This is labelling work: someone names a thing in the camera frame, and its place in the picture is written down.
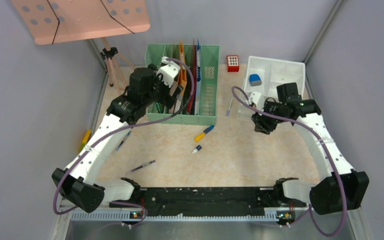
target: beige marble table surface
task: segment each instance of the beige marble table surface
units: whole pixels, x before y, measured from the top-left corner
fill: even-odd
[[[142,187],[252,187],[273,186],[279,178],[296,177],[317,183],[319,174],[307,146],[290,123],[282,123],[270,135],[254,132],[251,121],[237,119],[238,102],[226,110],[232,86],[241,87],[247,65],[240,71],[227,72],[219,66],[217,85],[217,123],[199,144],[202,150],[192,154],[198,145],[194,137],[205,126],[153,124],[132,130],[119,151],[102,167],[99,181],[126,177]],[[126,79],[132,70],[122,67]],[[115,87],[107,84],[98,125],[110,102],[116,98]],[[139,123],[147,122],[143,117]],[[129,172],[147,163],[156,162]]]

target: wall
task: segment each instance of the wall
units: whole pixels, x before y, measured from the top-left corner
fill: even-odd
[[[178,44],[180,39],[192,44],[193,38],[220,45],[221,63],[226,55],[239,55],[241,62],[248,56],[302,61],[335,2],[148,0],[150,29],[110,37],[109,42],[137,65],[145,63],[148,44]]]
[[[84,41],[36,45],[0,1],[0,240],[50,237],[51,174],[75,157],[102,73]]]
[[[384,239],[384,1],[347,1],[307,73],[339,148],[369,176],[362,205]]]

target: yellow marker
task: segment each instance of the yellow marker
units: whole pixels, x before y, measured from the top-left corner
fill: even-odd
[[[203,137],[205,136],[205,132],[199,134],[198,136],[195,137],[195,142],[199,142]]]
[[[82,149],[88,143],[89,139],[91,138],[91,133],[92,133],[92,131],[90,129],[87,130],[86,135],[84,135],[83,140],[81,141],[81,146],[80,146],[80,149],[78,151],[79,153],[82,151]]]

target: green plastic basket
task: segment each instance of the green plastic basket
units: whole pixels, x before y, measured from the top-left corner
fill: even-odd
[[[193,64],[194,46],[184,45],[186,64]],[[219,46],[201,45],[201,95],[199,101],[199,115],[179,114],[167,121],[165,124],[204,125],[216,124],[217,119],[217,79],[219,77]],[[161,58],[179,58],[178,44],[149,44],[146,49],[146,66],[154,64],[159,66]],[[159,113],[157,103],[151,105],[146,114],[150,121],[160,120],[170,116],[168,112]]]

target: pink panel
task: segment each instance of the pink panel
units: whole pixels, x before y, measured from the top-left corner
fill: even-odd
[[[144,32],[151,26],[145,0],[49,0],[49,3],[46,0],[11,0],[11,2],[28,26],[34,41],[39,45],[53,42],[58,26],[57,17],[60,24],[54,43],[130,34],[129,30],[134,33]]]

